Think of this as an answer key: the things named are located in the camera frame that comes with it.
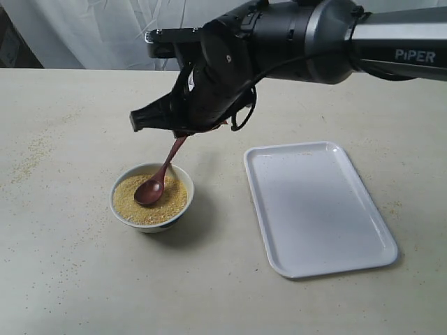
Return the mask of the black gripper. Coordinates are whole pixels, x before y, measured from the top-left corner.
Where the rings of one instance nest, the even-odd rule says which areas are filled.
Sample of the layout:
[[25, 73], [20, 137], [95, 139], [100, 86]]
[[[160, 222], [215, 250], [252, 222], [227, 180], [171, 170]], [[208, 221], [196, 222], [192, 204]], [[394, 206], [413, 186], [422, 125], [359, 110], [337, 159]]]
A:
[[254, 78], [249, 48], [236, 26], [212, 20], [200, 34], [201, 53], [181, 70], [170, 94], [130, 112], [134, 132], [203, 133], [244, 107], [254, 109], [256, 90], [247, 87]]

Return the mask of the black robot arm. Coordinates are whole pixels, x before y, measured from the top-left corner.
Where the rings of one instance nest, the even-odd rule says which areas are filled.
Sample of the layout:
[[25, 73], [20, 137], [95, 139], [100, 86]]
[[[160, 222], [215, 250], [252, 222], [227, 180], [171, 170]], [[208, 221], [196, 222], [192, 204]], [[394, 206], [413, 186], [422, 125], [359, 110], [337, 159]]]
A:
[[264, 78], [338, 84], [354, 72], [402, 82], [446, 79], [446, 9], [371, 13], [353, 1], [248, 1], [198, 28], [145, 35], [149, 56], [176, 59], [169, 93], [132, 111], [134, 131], [177, 137], [244, 123]]

